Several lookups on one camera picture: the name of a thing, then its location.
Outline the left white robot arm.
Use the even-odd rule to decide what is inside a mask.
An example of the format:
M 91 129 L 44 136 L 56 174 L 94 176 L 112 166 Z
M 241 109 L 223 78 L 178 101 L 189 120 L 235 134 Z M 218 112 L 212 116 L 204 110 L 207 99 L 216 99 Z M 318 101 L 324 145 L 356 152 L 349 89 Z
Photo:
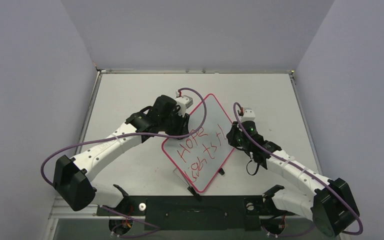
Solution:
M 116 215 L 125 214 L 129 210 L 127 192 L 117 184 L 94 183 L 95 177 L 120 155 L 148 140 L 151 133 L 164 132 L 178 137 L 188 134 L 190 115 L 186 110 L 192 104 L 189 96 L 159 96 L 152 106 L 128 117 L 108 136 L 109 141 L 73 157 L 59 157 L 55 163 L 53 187 L 73 211 L 95 204 L 109 207 Z

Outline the pink framed whiteboard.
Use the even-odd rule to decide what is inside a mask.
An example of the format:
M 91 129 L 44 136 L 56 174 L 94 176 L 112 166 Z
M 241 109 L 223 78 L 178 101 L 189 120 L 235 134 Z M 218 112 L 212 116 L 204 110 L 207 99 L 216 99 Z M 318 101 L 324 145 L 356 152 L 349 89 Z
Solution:
M 207 114 L 202 126 L 202 103 L 189 114 L 188 129 L 199 130 L 182 140 L 168 138 L 161 145 L 168 159 L 198 193 L 207 190 L 234 149 L 227 140 L 232 121 L 225 109 L 212 93 L 204 97 L 204 102 Z

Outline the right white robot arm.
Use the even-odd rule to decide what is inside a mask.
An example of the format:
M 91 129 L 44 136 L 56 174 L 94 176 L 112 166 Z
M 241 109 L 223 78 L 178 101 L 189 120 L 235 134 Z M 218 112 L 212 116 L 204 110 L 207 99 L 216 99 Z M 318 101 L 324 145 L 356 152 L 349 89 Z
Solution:
M 312 221 L 328 237 L 347 234 L 357 222 L 363 231 L 360 212 L 349 184 L 323 176 L 294 160 L 279 145 L 258 134 L 253 121 L 233 122 L 227 134 L 229 145 L 243 151 L 251 162 L 278 174 L 300 193 L 275 185 L 262 196 L 262 207 L 269 214 L 290 212 Z

